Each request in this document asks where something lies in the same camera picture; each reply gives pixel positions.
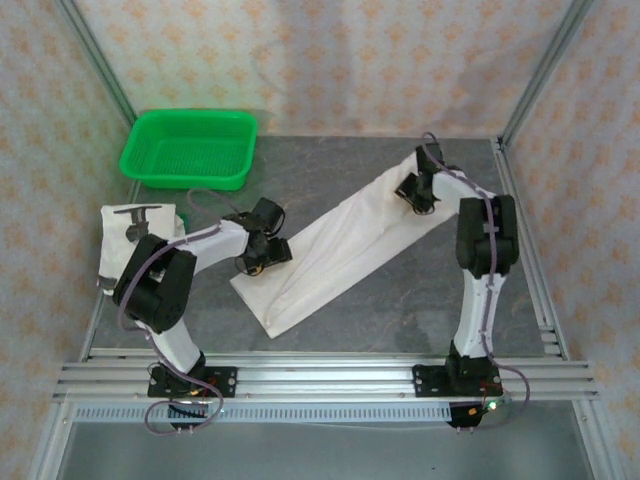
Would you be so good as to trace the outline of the plain white t-shirt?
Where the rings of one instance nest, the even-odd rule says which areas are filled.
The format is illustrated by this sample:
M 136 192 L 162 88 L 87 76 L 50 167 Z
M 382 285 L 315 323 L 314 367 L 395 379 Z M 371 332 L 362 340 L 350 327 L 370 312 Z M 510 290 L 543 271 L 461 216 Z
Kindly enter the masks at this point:
M 418 215 L 395 194 L 416 171 L 412 153 L 294 235 L 291 261 L 231 280 L 269 337 L 304 321 L 393 259 L 456 214 L 460 199 L 470 195 L 463 182 L 437 173 L 435 211 Z

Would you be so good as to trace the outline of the white t-shirt with black print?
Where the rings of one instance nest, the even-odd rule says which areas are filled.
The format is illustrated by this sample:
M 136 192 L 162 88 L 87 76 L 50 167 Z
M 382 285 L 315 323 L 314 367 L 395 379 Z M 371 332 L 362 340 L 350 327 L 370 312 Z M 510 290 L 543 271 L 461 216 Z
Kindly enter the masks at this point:
M 105 205 L 101 208 L 102 243 L 97 284 L 112 296 L 139 240 L 151 233 L 163 239 L 184 234 L 174 204 Z

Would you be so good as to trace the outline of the aluminium mounting rail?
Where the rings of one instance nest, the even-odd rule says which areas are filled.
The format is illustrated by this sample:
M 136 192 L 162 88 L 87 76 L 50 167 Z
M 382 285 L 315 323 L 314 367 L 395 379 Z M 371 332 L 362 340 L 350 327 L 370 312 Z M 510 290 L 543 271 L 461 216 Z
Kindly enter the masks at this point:
M 147 399 L 151 351 L 95 348 L 84 362 L 63 365 L 57 401 Z M 212 366 L 237 368 L 237 402 L 413 402 L 412 368 L 441 358 L 383 353 L 246 352 L 207 356 Z M 507 358 L 500 379 L 515 400 L 592 400 L 599 389 L 591 365 L 557 356 Z

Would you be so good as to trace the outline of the circuit board with green light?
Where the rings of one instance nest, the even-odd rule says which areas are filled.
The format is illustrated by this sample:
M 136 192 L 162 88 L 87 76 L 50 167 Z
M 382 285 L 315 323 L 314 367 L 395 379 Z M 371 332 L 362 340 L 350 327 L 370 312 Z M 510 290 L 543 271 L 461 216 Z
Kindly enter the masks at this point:
M 483 419 L 487 415 L 509 406 L 512 402 L 512 397 L 508 395 L 453 402 L 449 405 L 450 420 L 447 424 L 456 431 L 475 431 L 482 427 Z

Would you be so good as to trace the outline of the green plastic basket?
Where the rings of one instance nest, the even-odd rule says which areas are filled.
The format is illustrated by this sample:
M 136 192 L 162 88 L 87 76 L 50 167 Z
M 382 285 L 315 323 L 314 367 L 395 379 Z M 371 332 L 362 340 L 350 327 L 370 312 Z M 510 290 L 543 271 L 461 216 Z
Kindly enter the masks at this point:
M 155 189 L 237 191 L 252 168 L 258 121 L 243 111 L 157 109 L 134 123 L 123 175 Z

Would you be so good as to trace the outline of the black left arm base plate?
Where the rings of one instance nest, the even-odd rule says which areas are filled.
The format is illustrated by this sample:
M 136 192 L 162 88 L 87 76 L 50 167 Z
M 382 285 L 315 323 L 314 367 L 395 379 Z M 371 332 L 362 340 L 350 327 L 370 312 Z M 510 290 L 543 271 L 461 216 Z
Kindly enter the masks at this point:
M 214 396 L 210 389 L 187 382 L 162 364 L 154 364 L 149 373 L 147 396 L 150 398 L 182 399 Z M 232 366 L 201 366 L 195 369 L 192 377 L 212 385 L 224 398 L 234 398 L 237 374 L 238 369 Z

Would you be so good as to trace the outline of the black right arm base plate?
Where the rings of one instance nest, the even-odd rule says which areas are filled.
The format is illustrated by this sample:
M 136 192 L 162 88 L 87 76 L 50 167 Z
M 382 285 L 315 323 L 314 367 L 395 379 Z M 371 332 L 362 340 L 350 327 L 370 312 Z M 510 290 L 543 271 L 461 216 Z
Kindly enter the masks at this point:
M 477 373 L 456 373 L 444 365 L 416 364 L 412 367 L 416 397 L 499 397 L 504 390 L 496 381 L 497 377 L 498 369 L 491 364 Z

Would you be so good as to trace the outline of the patterned backdrop curtain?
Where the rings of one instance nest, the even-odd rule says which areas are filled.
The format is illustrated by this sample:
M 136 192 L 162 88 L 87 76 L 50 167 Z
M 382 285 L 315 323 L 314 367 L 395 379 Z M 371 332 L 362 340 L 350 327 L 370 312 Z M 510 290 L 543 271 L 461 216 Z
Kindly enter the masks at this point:
M 78 351 L 122 119 L 55 0 L 0 0 L 0 365 Z M 77 0 L 136 112 L 503 133 L 573 1 Z M 640 371 L 640 0 L 592 0 L 509 160 L 573 354 Z

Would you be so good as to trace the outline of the aluminium frame post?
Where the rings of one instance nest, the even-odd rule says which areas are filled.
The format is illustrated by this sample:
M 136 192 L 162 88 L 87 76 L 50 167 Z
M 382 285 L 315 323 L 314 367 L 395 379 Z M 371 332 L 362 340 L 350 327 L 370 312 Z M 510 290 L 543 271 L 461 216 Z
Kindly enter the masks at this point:
M 543 55 L 534 68 L 533 74 L 511 114 L 502 134 L 497 137 L 498 145 L 505 152 L 514 142 L 518 132 L 533 109 L 535 102 L 548 82 L 564 52 L 582 25 L 595 0 L 571 0 L 571 3 L 553 35 Z
M 106 89 L 116 110 L 125 124 L 131 128 L 137 120 L 134 110 L 125 90 L 106 57 L 97 37 L 95 36 L 85 14 L 81 11 L 76 0 L 53 0 L 61 15 L 77 38 L 81 49 L 98 75 Z

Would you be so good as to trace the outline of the aluminium table side rail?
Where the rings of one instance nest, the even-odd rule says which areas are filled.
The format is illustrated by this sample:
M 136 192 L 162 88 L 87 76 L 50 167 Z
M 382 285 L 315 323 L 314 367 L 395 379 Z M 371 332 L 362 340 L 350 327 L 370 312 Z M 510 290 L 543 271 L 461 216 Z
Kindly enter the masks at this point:
M 524 203 L 508 164 L 506 148 L 500 137 L 492 139 L 491 143 L 501 184 L 505 192 L 510 194 L 515 201 L 522 264 L 545 355 L 562 361 L 569 361 L 571 360 L 571 355 L 566 346 L 557 311 L 543 273 L 531 229 L 529 228 Z

